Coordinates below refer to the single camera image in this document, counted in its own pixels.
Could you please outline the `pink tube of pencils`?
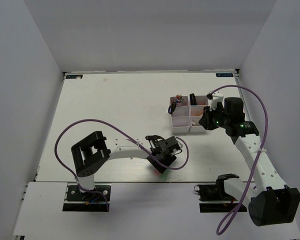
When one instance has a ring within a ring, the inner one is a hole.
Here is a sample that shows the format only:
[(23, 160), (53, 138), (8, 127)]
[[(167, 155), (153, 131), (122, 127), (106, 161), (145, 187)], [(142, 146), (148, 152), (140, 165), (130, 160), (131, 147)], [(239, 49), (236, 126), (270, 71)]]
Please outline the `pink tube of pencils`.
[(180, 107), (182, 106), (183, 104), (183, 101), (184, 101), (184, 98), (181, 94), (177, 94), (175, 97), (174, 97), (174, 102), (175, 102), (175, 105), (177, 107)]

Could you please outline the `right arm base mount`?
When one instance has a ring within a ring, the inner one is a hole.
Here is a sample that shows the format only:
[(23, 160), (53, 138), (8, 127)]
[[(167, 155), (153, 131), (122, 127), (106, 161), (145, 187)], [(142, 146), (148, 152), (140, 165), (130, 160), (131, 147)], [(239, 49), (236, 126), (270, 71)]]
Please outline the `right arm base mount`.
[(193, 190), (199, 196), (200, 213), (229, 213), (239, 203), (231, 195), (220, 195), (215, 184), (197, 184)]

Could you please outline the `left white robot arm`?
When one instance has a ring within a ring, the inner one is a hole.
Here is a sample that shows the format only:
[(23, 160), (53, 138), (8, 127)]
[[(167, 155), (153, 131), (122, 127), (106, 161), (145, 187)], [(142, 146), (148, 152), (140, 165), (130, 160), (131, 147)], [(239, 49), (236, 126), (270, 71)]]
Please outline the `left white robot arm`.
[(183, 151), (183, 144), (176, 137), (164, 139), (159, 135), (147, 135), (144, 139), (108, 140), (101, 131), (95, 131), (71, 147), (78, 193), (89, 200), (95, 196), (95, 173), (107, 162), (117, 159), (143, 159), (161, 174)]

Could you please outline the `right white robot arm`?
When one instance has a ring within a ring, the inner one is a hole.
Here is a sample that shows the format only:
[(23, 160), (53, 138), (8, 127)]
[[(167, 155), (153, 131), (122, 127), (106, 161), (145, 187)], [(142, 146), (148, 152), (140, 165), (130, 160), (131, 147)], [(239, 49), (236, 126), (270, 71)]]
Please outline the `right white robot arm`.
[(290, 188), (280, 177), (265, 149), (261, 148), (260, 133), (252, 121), (245, 120), (244, 103), (239, 97), (211, 97), (211, 103), (203, 109), (199, 124), (206, 130), (225, 129), (243, 156), (255, 183), (251, 187), (234, 173), (219, 175), (213, 193), (226, 200), (243, 198), (252, 222), (258, 226), (293, 222), (300, 192)]

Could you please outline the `green capped black marker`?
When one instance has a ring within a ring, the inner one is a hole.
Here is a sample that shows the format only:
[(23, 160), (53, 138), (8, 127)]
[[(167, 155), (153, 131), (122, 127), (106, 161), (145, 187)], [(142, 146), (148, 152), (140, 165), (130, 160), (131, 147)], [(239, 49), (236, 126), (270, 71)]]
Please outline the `green capped black marker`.
[(197, 105), (197, 100), (196, 100), (196, 96), (194, 93), (191, 93), (189, 95), (189, 100), (190, 100), (190, 105), (191, 106), (196, 106)]

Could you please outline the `black handled scissors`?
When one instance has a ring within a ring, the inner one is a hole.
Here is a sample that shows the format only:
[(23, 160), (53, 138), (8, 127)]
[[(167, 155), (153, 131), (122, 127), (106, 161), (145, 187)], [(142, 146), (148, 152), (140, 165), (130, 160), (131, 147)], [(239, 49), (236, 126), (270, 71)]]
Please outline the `black handled scissors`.
[(168, 114), (172, 115), (173, 112), (176, 110), (177, 104), (176, 102), (172, 102), (168, 107)]

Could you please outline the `green correction tape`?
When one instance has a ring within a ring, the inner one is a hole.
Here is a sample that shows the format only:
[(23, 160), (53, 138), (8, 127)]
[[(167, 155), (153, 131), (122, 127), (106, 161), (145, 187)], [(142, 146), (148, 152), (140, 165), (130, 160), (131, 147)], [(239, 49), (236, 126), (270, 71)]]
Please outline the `green correction tape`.
[(162, 182), (165, 182), (165, 181), (167, 180), (167, 178), (168, 178), (168, 175), (169, 175), (169, 171), (168, 171), (168, 170), (164, 171), (164, 172), (160, 175), (160, 180), (161, 180)]

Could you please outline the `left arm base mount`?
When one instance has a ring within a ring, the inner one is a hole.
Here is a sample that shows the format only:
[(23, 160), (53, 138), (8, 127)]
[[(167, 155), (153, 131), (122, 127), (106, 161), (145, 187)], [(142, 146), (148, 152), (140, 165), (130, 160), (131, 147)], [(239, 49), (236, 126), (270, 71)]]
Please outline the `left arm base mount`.
[(63, 212), (108, 212), (105, 199), (96, 193), (81, 192), (79, 187), (72, 183), (66, 187)]

